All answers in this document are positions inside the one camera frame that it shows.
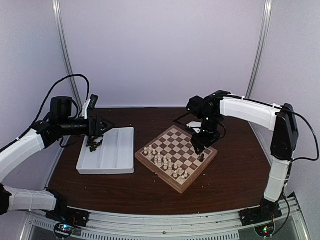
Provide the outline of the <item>wooden chess board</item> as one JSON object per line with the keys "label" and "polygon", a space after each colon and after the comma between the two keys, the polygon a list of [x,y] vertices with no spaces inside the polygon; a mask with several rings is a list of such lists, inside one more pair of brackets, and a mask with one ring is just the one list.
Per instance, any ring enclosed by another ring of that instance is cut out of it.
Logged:
{"label": "wooden chess board", "polygon": [[135,153],[150,171],[183,194],[217,156],[209,147],[196,154],[191,135],[173,125]]}

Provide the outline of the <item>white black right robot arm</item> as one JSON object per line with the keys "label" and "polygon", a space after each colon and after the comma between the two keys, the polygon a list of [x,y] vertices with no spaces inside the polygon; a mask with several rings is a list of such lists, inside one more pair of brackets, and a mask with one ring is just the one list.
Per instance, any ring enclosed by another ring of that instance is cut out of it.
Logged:
{"label": "white black right robot arm", "polygon": [[254,123],[273,132],[270,146],[271,170],[263,198],[256,210],[259,220],[268,220],[276,212],[299,138],[292,105],[259,103],[219,90],[205,98],[190,98],[186,110],[202,121],[191,138],[191,144],[198,155],[222,138],[218,126],[222,124],[224,117]]}

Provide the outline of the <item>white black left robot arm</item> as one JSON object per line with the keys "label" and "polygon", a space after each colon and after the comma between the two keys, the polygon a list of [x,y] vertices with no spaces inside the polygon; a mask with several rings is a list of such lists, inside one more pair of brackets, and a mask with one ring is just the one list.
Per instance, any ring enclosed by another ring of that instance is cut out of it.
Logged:
{"label": "white black left robot arm", "polygon": [[72,116],[72,108],[77,104],[68,96],[56,96],[51,99],[50,110],[42,120],[37,120],[18,138],[0,151],[0,213],[13,211],[40,210],[50,212],[61,222],[72,218],[68,200],[56,191],[44,188],[9,186],[7,178],[27,167],[30,161],[39,160],[57,141],[66,136],[87,136],[88,146],[115,127],[114,123],[101,117],[91,116],[98,101],[97,95],[91,95],[81,110]]}

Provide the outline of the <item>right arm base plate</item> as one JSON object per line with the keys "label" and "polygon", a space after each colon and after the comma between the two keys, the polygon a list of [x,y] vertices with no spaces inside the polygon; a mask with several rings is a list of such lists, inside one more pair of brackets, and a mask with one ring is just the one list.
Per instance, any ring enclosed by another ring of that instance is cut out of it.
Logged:
{"label": "right arm base plate", "polygon": [[256,225],[281,217],[282,211],[277,207],[273,212],[264,211],[261,206],[245,208],[239,212],[242,226]]}

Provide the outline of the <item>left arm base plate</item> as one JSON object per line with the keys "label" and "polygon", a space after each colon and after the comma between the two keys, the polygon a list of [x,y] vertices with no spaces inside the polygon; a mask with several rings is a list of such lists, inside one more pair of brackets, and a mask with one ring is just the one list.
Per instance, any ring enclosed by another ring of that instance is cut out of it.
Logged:
{"label": "left arm base plate", "polygon": [[44,210],[48,219],[55,220],[73,227],[86,227],[90,213],[85,210],[68,207],[65,213]]}

